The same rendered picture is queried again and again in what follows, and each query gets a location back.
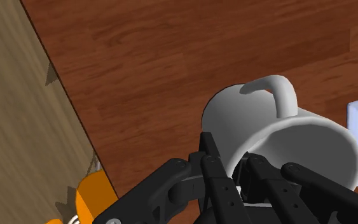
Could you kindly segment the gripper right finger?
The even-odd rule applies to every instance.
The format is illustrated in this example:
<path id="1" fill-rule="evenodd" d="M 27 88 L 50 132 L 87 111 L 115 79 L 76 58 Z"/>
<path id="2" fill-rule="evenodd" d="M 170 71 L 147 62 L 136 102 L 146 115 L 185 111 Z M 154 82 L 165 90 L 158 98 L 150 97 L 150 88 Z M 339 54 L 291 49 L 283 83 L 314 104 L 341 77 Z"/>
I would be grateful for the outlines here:
<path id="1" fill-rule="evenodd" d="M 335 211 L 341 224 L 358 224 L 358 193 L 302 165 L 288 162 L 277 174 L 265 157 L 251 154 L 247 170 L 282 224 L 327 224 Z"/>

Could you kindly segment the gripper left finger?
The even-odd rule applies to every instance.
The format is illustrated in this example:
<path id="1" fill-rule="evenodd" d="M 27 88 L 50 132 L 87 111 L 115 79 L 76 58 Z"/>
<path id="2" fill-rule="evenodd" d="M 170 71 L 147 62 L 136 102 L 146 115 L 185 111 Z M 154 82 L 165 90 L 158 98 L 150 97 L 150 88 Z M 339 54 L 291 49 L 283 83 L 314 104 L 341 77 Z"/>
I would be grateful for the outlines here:
<path id="1" fill-rule="evenodd" d="M 191 200 L 213 211 L 215 224 L 251 224 L 212 134 L 200 134 L 196 160 L 171 158 L 99 214 L 92 224 L 168 224 Z"/>

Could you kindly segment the white mug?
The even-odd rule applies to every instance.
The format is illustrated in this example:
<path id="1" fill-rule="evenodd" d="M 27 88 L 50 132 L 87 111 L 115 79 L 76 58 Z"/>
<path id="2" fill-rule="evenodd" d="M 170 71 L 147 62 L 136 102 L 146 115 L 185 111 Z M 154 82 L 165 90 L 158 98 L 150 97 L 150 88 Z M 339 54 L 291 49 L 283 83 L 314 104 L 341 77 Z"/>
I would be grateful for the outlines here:
<path id="1" fill-rule="evenodd" d="M 336 122 L 298 106 L 291 82 L 270 75 L 216 93 L 202 115 L 228 176 L 245 153 L 264 156 L 276 168 L 300 164 L 354 190 L 358 145 Z"/>

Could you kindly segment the orange object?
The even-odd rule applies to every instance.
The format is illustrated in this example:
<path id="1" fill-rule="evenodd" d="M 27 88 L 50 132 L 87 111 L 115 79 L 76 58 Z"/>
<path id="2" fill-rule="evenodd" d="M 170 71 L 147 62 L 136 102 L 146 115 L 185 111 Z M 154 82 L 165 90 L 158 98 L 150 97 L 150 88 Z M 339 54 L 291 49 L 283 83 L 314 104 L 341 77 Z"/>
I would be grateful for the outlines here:
<path id="1" fill-rule="evenodd" d="M 56 202 L 60 218 L 45 224 L 92 224 L 93 220 L 118 200 L 106 173 L 93 172 L 83 178 L 79 185 L 67 188 L 67 201 Z"/>

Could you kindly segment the brown wooden table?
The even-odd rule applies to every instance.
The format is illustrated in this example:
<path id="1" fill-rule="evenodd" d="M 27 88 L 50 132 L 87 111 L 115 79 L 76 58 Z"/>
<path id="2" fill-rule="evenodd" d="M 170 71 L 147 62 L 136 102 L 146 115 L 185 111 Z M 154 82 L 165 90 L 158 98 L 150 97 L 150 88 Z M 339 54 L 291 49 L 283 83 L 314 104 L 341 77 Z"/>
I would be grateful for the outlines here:
<path id="1" fill-rule="evenodd" d="M 123 195 L 198 149 L 219 90 L 271 74 L 345 125 L 358 100 L 358 0 L 22 0 Z"/>

